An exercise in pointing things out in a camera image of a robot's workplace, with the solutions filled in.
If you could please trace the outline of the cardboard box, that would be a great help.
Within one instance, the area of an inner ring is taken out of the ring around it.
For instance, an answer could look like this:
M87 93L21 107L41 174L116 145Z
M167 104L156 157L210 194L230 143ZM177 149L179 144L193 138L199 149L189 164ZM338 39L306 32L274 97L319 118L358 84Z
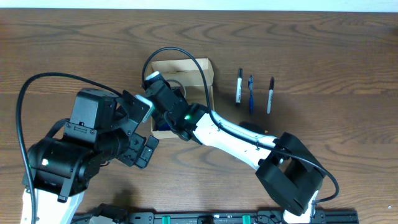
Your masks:
M205 75L211 109L214 109L214 71L212 64L208 58L199 58L197 59L197 62ZM185 99L187 100L188 104L199 103L201 105L207 106L203 79L193 60L184 59L152 61L148 64L145 75L149 76L155 71L159 71L165 80L177 80L184 85L187 91ZM170 86L179 88L179 86L175 83L170 83ZM178 138L178 136L171 131L158 131L153 118L151 118L151 132L152 135L158 139Z

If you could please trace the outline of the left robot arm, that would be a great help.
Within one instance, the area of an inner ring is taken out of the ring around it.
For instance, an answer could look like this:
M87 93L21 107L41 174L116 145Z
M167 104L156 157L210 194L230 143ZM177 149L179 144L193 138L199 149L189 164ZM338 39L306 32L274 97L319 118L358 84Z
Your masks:
M141 95L84 88L72 115L28 152L37 223L71 223L90 179L113 159L145 168L159 141L136 133L155 107Z

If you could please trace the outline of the white masking tape roll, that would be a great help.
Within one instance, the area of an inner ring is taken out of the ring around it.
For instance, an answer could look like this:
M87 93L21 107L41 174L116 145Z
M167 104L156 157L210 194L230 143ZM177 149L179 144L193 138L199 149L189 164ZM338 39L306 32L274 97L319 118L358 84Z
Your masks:
M183 96L184 96L184 98L186 97L187 91L186 91L186 88L185 88L184 85L182 85L179 81L173 80L173 79L169 79L169 80L166 80L166 81L168 81L169 83L175 83L175 84L177 84L177 85L179 86L179 88L181 88L181 89L183 90Z

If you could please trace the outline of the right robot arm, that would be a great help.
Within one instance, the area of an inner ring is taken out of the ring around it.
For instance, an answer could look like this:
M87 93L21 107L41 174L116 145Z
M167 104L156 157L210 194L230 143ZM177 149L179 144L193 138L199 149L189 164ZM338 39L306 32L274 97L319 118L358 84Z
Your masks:
M284 209L286 223L311 223L325 172L294 135L255 133L223 119L206 106L188 104L178 88L163 80L144 82L155 118L184 141L212 146L248 164L269 196Z

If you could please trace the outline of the blue plastic rectangular block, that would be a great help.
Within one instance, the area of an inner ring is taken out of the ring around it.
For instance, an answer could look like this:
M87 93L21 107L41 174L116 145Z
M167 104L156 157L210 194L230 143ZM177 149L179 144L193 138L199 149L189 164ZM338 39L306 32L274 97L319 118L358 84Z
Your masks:
M170 131L171 128L167 123L164 124L156 124L156 128L158 131Z

